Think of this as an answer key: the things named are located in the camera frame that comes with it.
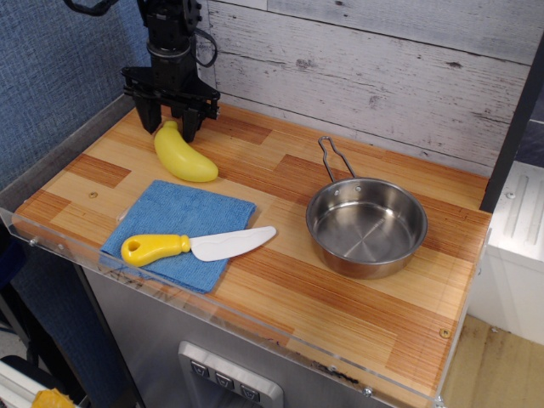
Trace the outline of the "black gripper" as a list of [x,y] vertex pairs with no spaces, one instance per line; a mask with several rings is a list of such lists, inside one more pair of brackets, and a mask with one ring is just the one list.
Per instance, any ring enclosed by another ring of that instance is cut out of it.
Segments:
[[195,76],[191,49],[150,50],[151,65],[122,68],[124,93],[133,98],[139,119],[148,133],[162,122],[162,106],[182,120],[182,137],[192,143],[205,118],[218,117],[220,93]]

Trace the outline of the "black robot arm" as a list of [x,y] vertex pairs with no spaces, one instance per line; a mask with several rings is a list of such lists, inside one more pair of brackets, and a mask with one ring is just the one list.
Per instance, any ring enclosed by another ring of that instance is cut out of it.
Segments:
[[182,137],[190,143],[202,122],[218,117],[220,92],[203,82],[197,66],[210,67],[198,60],[196,38],[212,45],[215,40],[197,28],[201,5],[197,1],[139,1],[144,26],[148,29],[146,47],[149,67],[125,67],[124,93],[133,98],[139,119],[148,133],[162,122],[162,107],[182,121]]

